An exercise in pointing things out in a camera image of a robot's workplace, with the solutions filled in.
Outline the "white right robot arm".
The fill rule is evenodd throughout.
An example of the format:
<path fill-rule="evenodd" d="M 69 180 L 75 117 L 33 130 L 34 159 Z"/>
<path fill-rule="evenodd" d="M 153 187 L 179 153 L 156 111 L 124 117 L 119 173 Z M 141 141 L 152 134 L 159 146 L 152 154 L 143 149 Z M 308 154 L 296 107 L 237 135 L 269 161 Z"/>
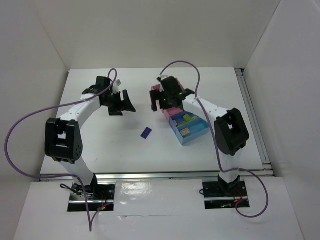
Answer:
<path fill-rule="evenodd" d="M 242 113 L 237 108 L 219 107 L 198 96 L 196 91 L 183 88 L 177 78 L 160 75 L 158 87 L 150 94 L 151 109 L 179 108 L 205 120 L 211 130 L 219 166 L 218 181 L 227 187 L 240 180 L 240 157 L 250 138 Z"/>

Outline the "blue two-compartment tray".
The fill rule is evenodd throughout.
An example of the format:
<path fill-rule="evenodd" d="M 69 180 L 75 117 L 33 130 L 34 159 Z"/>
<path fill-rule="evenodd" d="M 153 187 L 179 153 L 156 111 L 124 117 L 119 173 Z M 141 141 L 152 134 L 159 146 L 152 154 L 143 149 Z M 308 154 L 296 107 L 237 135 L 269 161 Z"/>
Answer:
<path fill-rule="evenodd" d="M 174 124 L 174 120 L 176 120 L 178 123 L 184 121 L 183 115 L 189 114 L 192 117 L 192 121 L 187 122 L 184 125 L 176 126 Z M 208 123 L 203 120 L 202 118 L 198 117 L 197 115 L 194 115 L 193 113 L 182 111 L 177 114 L 174 114 L 169 117 L 169 125 L 171 126 L 175 136 L 177 137 L 179 143 L 184 146 L 204 135 L 206 135 L 209 132 L 209 125 Z M 182 136 L 180 133 L 180 130 L 189 128 L 190 134 L 187 136 Z"/>

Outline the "dark blue lego brick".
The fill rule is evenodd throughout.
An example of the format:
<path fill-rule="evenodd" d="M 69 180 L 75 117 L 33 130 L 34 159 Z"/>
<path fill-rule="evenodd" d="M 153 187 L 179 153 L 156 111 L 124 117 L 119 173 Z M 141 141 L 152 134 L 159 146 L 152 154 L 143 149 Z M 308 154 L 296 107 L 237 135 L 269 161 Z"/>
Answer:
<path fill-rule="evenodd" d="M 140 135 L 143 139 L 147 139 L 148 136 L 151 134 L 152 129 L 149 127 L 146 127 L 145 130 L 142 132 L 142 134 Z"/>

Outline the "beige lego brick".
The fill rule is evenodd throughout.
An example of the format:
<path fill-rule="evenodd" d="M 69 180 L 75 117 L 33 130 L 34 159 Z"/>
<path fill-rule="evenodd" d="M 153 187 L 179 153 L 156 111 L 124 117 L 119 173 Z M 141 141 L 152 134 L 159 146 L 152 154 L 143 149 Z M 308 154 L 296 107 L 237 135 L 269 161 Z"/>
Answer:
<path fill-rule="evenodd" d="M 189 134 L 191 133 L 191 131 L 189 130 L 189 128 L 184 128 L 184 129 L 182 129 L 182 130 L 180 130 L 180 134 L 182 135 L 182 136 L 188 136 Z"/>

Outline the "lime green lego brick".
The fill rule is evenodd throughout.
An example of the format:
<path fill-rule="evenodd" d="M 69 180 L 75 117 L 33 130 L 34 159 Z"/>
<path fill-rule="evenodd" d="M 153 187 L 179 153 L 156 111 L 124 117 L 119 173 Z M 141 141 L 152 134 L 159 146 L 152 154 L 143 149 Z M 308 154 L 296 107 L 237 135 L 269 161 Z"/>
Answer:
<path fill-rule="evenodd" d="M 191 122 L 193 118 L 189 114 L 185 114 L 182 116 L 186 122 Z"/>
<path fill-rule="evenodd" d="M 173 121 L 173 123 L 175 124 L 175 126 L 182 126 L 185 125 L 187 123 L 187 121 L 181 121 L 181 122 L 177 122 L 176 120 Z"/>

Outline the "aluminium front rail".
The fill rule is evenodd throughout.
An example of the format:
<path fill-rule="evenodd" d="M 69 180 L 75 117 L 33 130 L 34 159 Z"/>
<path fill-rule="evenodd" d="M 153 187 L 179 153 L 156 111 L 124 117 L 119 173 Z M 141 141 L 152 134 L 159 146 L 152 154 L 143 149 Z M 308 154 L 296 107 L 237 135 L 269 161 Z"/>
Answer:
<path fill-rule="evenodd" d="M 214 178 L 219 171 L 180 171 L 180 172 L 144 172 L 144 173 L 96 173 L 98 180 L 144 180 L 144 179 L 187 179 Z"/>

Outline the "aluminium side rail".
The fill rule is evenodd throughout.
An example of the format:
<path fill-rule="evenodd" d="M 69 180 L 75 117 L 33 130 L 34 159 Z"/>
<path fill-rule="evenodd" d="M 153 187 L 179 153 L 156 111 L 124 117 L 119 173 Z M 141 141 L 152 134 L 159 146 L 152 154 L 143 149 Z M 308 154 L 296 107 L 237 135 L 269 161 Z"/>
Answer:
<path fill-rule="evenodd" d="M 235 75 L 238 80 L 238 84 L 240 87 L 240 91 L 244 100 L 244 104 L 248 113 L 248 118 L 250 121 L 250 125 L 252 127 L 254 139 L 257 145 L 257 149 L 259 152 L 260 160 L 262 163 L 262 171 L 267 173 L 260 173 L 261 176 L 263 175 L 274 175 L 273 167 L 269 159 L 269 155 L 267 153 L 267 148 L 265 142 L 262 137 L 262 133 L 258 124 L 257 116 L 254 110 L 253 102 L 249 93 L 249 89 L 244 77 L 244 69 L 235 68 Z"/>

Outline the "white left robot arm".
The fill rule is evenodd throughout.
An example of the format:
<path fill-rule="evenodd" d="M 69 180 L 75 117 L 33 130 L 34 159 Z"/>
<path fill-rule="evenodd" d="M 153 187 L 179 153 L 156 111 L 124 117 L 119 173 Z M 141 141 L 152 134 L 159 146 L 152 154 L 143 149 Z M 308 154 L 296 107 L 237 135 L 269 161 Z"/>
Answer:
<path fill-rule="evenodd" d="M 58 118 L 49 118 L 45 124 L 45 155 L 62 165 L 73 175 L 74 182 L 84 186 L 96 183 L 95 174 L 83 160 L 81 128 L 102 106 L 121 107 L 120 80 L 98 76 L 96 83 L 85 89 L 79 101 Z"/>

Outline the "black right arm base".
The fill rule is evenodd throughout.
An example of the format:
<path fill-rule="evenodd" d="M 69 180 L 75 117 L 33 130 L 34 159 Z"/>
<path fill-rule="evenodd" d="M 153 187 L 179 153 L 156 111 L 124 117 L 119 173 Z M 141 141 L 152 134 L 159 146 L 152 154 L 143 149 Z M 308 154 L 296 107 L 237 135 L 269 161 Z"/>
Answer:
<path fill-rule="evenodd" d="M 242 200 L 248 197 L 245 181 L 239 176 L 232 183 L 224 182 L 220 176 L 216 180 L 203 181 L 198 193 L 205 200 Z"/>

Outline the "pink two-compartment tray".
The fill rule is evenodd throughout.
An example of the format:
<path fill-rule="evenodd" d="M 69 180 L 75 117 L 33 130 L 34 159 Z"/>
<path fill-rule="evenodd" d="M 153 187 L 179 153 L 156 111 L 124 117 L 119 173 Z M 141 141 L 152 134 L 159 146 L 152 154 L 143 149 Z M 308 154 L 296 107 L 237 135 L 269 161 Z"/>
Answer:
<path fill-rule="evenodd" d="M 151 87 L 151 90 L 159 90 L 159 86 L 160 86 L 160 83 L 158 82 L 157 85 L 154 85 L 154 86 Z M 158 109 L 158 110 L 161 110 L 161 112 L 164 114 L 164 116 L 165 116 L 165 118 L 167 119 L 168 122 L 170 121 L 170 120 L 169 120 L 170 116 L 182 112 L 182 110 L 179 109 L 179 108 Z"/>

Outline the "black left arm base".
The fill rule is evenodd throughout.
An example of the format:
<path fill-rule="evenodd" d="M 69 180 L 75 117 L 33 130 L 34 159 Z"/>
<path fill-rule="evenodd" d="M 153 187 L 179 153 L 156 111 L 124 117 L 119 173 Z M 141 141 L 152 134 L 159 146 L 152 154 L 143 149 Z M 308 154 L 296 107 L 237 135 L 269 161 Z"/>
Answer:
<path fill-rule="evenodd" d="M 71 203 L 84 203 L 85 197 L 87 197 L 89 204 L 106 204 L 114 201 L 116 185 L 99 184 L 95 192 L 90 191 L 89 189 L 87 189 L 86 192 L 83 192 L 82 187 L 77 184 L 73 184 L 69 187 L 62 183 L 60 184 L 60 188 L 70 191 L 69 201 Z"/>

